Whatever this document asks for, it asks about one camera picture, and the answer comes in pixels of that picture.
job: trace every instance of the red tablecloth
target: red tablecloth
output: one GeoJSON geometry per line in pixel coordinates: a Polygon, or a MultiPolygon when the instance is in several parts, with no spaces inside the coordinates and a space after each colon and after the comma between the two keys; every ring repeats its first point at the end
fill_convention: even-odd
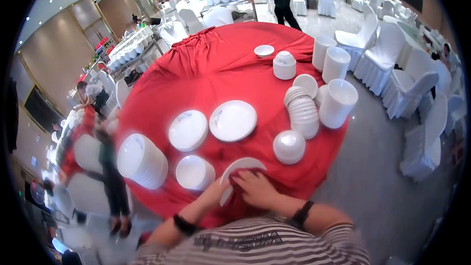
{"type": "MultiPolygon", "coordinates": [[[[214,166],[216,177],[237,159],[259,159],[289,195],[301,199],[311,196],[337,155],[347,123],[337,130],[321,127],[315,138],[306,142],[300,162],[291,166],[280,163],[272,144],[278,133],[290,129],[283,99],[293,80],[277,79],[272,61],[281,50],[291,52],[298,61],[297,75],[311,74],[321,86],[324,84],[321,74],[311,63],[313,46],[314,39],[300,31],[261,22],[209,28],[174,44],[134,85],[121,113],[117,150],[129,134],[141,133],[154,142],[169,162],[169,174],[158,190],[126,180],[133,194],[163,218],[173,216],[200,194],[181,187],[174,175],[178,162],[194,153],[214,166]],[[256,56],[254,48],[263,44],[272,45],[274,54],[267,58],[256,56]],[[172,147],[168,130],[177,115],[197,109],[209,119],[216,107],[230,100],[250,103],[257,111],[257,127],[250,136],[224,143],[209,133],[203,145],[193,152],[180,152],[172,147]]],[[[216,209],[201,225],[215,227],[252,214],[250,209],[235,207],[240,205],[216,209]]]]}

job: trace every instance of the striped shirt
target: striped shirt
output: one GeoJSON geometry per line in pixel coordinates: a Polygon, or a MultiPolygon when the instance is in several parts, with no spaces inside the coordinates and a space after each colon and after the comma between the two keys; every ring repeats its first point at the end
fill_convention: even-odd
{"type": "Polygon", "coordinates": [[[204,230],[173,249],[143,245],[132,265],[368,265],[368,253],[351,224],[339,224],[322,236],[298,230],[280,218],[249,218],[204,230]]]}

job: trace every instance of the stack of white cups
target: stack of white cups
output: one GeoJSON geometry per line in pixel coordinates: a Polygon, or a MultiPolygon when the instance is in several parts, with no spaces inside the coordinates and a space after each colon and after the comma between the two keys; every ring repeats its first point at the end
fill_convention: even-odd
{"type": "Polygon", "coordinates": [[[324,60],[326,59],[327,49],[337,46],[337,42],[326,35],[319,35],[314,39],[314,52],[312,53],[312,65],[316,70],[324,70],[324,60]]]}
{"type": "Polygon", "coordinates": [[[329,82],[320,109],[319,118],[324,126],[337,129],[343,125],[345,119],[358,100],[355,87],[343,79],[334,79],[329,82]]]}
{"type": "Polygon", "coordinates": [[[291,130],[311,139],[319,130],[317,108],[306,89],[292,86],[286,91],[285,106],[290,114],[291,130]]]}
{"type": "Polygon", "coordinates": [[[350,54],[340,47],[329,47],[324,61],[322,79],[327,84],[334,79],[345,79],[350,65],[350,54]]]}
{"type": "Polygon", "coordinates": [[[148,189],[159,188],[168,173],[167,158],[150,139],[137,133],[121,144],[117,166],[121,176],[148,189]]]}

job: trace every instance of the hand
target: hand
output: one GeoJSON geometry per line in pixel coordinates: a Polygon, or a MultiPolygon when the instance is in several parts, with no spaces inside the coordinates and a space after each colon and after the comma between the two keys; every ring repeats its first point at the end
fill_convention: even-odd
{"type": "Polygon", "coordinates": [[[280,194],[271,185],[262,173],[253,174],[249,171],[240,171],[234,181],[242,187],[244,201],[257,208],[271,210],[280,194]]]}
{"type": "Polygon", "coordinates": [[[198,197],[197,202],[207,209],[212,209],[219,205],[222,194],[229,187],[229,180],[221,183],[221,178],[216,179],[210,186],[198,197]]]}

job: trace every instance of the black wristband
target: black wristband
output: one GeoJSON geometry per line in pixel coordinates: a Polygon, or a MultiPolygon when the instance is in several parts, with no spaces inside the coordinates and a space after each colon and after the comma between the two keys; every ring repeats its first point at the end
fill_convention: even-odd
{"type": "Polygon", "coordinates": [[[306,219],[308,219],[309,210],[311,209],[313,205],[314,205],[314,202],[307,201],[301,209],[297,210],[296,213],[294,213],[293,217],[291,218],[290,224],[304,231],[303,224],[306,221],[306,219]]]}
{"type": "Polygon", "coordinates": [[[192,236],[195,232],[199,230],[196,225],[189,223],[188,221],[180,217],[178,214],[173,215],[173,222],[177,229],[187,236],[192,236]]]}

